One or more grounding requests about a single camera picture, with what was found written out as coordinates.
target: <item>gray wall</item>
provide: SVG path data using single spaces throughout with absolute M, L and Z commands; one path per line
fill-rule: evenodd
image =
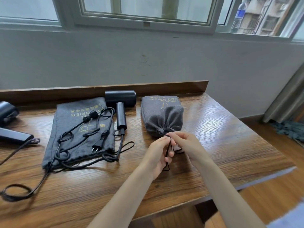
M 150 31 L 0 30 L 0 89 L 209 80 L 237 117 L 262 114 L 304 61 L 304 45 Z

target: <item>building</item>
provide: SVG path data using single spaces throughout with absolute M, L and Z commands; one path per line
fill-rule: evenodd
M 275 36 L 294 0 L 247 0 L 238 33 Z

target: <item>gray curtain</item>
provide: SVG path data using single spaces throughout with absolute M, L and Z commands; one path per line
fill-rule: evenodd
M 263 122 L 282 123 L 304 103 L 304 63 L 265 112 Z

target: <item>forearm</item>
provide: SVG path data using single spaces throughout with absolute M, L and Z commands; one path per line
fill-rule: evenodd
M 87 228 L 127 228 L 153 180 L 138 166 Z
M 211 158 L 200 161 L 198 171 L 227 228 L 266 227 Z

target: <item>plastic bottle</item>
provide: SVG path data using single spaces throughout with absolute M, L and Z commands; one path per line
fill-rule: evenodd
M 234 21 L 231 26 L 230 33 L 237 33 L 238 29 L 240 28 L 242 19 L 245 15 L 245 11 L 247 8 L 246 2 L 247 0 L 242 0 L 242 3 L 239 5 L 237 14 L 235 15 Z

